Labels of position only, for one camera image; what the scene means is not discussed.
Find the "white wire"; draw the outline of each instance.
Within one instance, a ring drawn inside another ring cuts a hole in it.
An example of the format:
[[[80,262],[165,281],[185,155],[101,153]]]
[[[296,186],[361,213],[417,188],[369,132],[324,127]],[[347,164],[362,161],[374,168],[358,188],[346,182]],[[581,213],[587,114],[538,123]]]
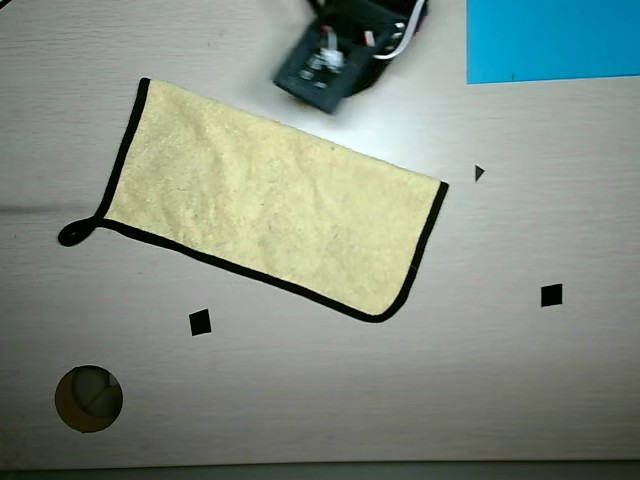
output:
[[[411,13],[411,18],[409,19],[409,24],[404,31],[402,41],[396,47],[396,49],[391,53],[387,53],[386,55],[375,55],[374,58],[377,58],[378,60],[391,60],[392,58],[395,58],[402,52],[404,52],[404,50],[409,45],[409,42],[411,42],[411,39],[415,35],[416,30],[418,29],[420,14],[422,13],[422,8],[424,7],[426,1],[427,0],[416,0],[416,5],[413,7],[413,12]]]

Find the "blue paper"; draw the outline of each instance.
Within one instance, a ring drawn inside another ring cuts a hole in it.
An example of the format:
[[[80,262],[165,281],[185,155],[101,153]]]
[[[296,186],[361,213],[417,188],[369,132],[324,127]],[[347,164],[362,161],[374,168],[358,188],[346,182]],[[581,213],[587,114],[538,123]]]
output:
[[[640,0],[468,0],[468,83],[640,75]]]

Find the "wooden table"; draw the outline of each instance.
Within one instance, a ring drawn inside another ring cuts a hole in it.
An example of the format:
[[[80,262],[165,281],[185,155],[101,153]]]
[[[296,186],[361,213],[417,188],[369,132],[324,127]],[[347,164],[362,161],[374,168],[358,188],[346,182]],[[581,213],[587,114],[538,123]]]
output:
[[[640,78],[469,86],[465,4],[433,0],[335,117],[269,80],[301,0],[2,9],[0,468],[640,457]],[[59,246],[142,76],[449,182],[405,307],[370,325],[114,232]],[[124,408],[82,435],[53,394],[85,364]]]

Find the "yellow towel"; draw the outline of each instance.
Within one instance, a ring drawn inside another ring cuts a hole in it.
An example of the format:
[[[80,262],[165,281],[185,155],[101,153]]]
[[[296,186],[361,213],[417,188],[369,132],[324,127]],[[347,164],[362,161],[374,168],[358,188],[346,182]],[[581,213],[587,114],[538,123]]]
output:
[[[142,79],[96,227],[368,322],[406,301],[447,185]]]

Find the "round hole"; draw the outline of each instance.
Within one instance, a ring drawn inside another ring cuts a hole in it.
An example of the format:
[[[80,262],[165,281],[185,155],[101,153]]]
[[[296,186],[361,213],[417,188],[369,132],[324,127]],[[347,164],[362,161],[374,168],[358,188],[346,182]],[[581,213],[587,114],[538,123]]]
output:
[[[99,432],[120,415],[122,388],[104,368],[76,367],[58,383],[55,404],[62,421],[74,430]]]

